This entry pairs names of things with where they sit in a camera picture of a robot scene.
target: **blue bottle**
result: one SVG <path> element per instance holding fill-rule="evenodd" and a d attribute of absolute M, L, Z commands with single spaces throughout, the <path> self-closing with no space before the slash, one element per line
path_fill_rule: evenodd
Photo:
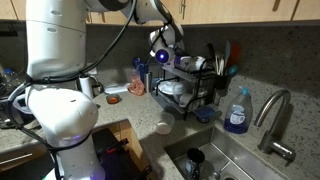
<path fill-rule="evenodd" d="M 224 129 L 236 134 L 246 133 L 252 119 L 252 103 L 249 90 L 244 87 L 240 88 L 241 92 L 228 106 L 224 121 Z"/>

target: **wooden cabinet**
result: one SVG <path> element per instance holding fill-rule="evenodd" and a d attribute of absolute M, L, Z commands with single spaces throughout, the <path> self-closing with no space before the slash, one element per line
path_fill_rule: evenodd
<path fill-rule="evenodd" d="M 0 172 L 14 168 L 47 153 L 43 144 L 31 145 L 0 156 Z"/>
<path fill-rule="evenodd" d="M 290 21 L 297 0 L 187 0 L 190 24 Z"/>
<path fill-rule="evenodd" d="M 297 5 L 297 10 L 293 20 L 320 20 L 320 1 L 301 0 Z"/>
<path fill-rule="evenodd" d="M 0 0 L 0 19 L 17 20 L 11 0 Z"/>
<path fill-rule="evenodd" d="M 142 171 L 146 166 L 150 165 L 147 157 L 143 152 L 143 149 L 140 146 L 136 133 L 132 129 L 131 124 L 128 120 L 96 128 L 93 132 L 99 131 L 104 128 L 109 128 L 118 140 L 124 138 L 128 139 L 129 143 L 127 144 L 127 149 L 130 151 L 131 159 L 140 169 L 140 171 Z M 150 175 L 148 175 L 148 179 L 156 179 L 155 174 L 151 173 Z"/>
<path fill-rule="evenodd" d="M 11 0 L 14 10 L 17 13 L 18 20 L 25 21 L 26 20 L 26 0 Z M 90 14 L 86 17 L 86 22 L 91 23 Z"/>
<path fill-rule="evenodd" d="M 318 0 L 161 0 L 179 24 L 320 20 Z M 0 0 L 0 19 L 26 20 L 26 0 Z M 123 25 L 120 12 L 88 14 L 87 23 Z M 148 26 L 161 26 L 152 21 Z"/>
<path fill-rule="evenodd" d="M 169 10 L 172 17 L 179 24 L 190 24 L 191 7 L 187 6 L 188 0 L 161 0 L 162 4 Z M 162 26 L 161 21 L 150 21 L 148 26 Z"/>
<path fill-rule="evenodd" d="M 105 13 L 91 12 L 91 21 L 92 24 L 124 25 L 127 22 L 127 18 L 120 11 Z"/>

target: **backsplash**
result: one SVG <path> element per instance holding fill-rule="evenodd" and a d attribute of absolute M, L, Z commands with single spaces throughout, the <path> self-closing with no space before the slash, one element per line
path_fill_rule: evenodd
<path fill-rule="evenodd" d="M 320 178 L 320 26 L 188 28 L 185 37 L 193 55 L 209 56 L 209 42 L 221 50 L 226 40 L 241 45 L 240 72 L 219 107 L 224 112 L 239 93 L 238 86 L 247 87 L 254 110 L 248 133 L 258 141 L 270 129 L 281 100 L 258 128 L 253 121 L 260 108 L 274 92 L 291 92 L 292 106 L 283 117 L 290 121 L 282 141 L 296 150 L 295 163 Z"/>
<path fill-rule="evenodd" d="M 114 51 L 98 67 L 103 84 L 128 82 L 131 60 L 147 57 L 148 37 L 154 28 L 129 28 Z M 120 27 L 90 25 L 87 28 L 87 59 L 95 59 L 107 48 Z M 239 74 L 232 79 L 228 96 L 221 98 L 222 111 L 237 95 L 238 86 L 251 92 L 253 120 L 264 102 L 282 88 L 291 92 L 290 118 L 282 141 L 297 153 L 295 163 L 320 178 L 320 26 L 185 27 L 184 43 L 193 56 L 210 57 L 207 43 L 223 52 L 226 40 L 240 44 Z M 23 66 L 24 36 L 0 37 L 0 63 Z M 157 73 L 158 64 L 153 64 Z M 280 101 L 262 127 L 250 125 L 248 133 L 258 140 L 270 129 Z"/>

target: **stainless steel sink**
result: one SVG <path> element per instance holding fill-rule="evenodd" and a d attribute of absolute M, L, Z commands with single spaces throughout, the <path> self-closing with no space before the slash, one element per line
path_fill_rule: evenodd
<path fill-rule="evenodd" d="M 212 173 L 219 171 L 228 161 L 230 163 L 221 172 L 222 180 L 287 179 L 271 170 L 227 134 L 216 128 L 196 133 L 165 148 L 184 177 L 186 177 L 186 153 L 189 148 L 199 148 L 205 154 L 205 161 L 200 171 L 201 180 L 210 179 Z"/>

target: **granite countertop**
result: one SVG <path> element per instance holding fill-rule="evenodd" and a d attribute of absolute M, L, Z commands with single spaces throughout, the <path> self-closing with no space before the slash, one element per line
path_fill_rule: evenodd
<path fill-rule="evenodd" d="M 150 94 L 135 96 L 130 93 L 121 93 L 120 96 L 122 101 L 116 105 L 107 104 L 104 94 L 94 99 L 101 106 L 96 127 L 129 120 L 159 179 L 183 179 L 164 147 L 213 126 L 225 132 L 220 119 L 212 120 L 209 124 L 201 124 L 195 120 L 194 116 L 188 116 L 187 121 L 177 120 L 170 134 L 159 135 L 155 133 L 155 125 L 160 120 L 159 115 L 163 109 L 154 98 Z M 41 130 L 38 130 L 38 134 L 43 135 Z M 288 179 L 315 179 L 304 173 L 295 163 L 285 167 L 286 161 L 279 156 L 260 152 L 257 149 L 259 140 L 255 137 L 248 134 L 228 133 L 228 135 L 284 177 L 288 177 Z M 17 130 L 0 130 L 0 155 L 35 143 L 38 142 Z"/>

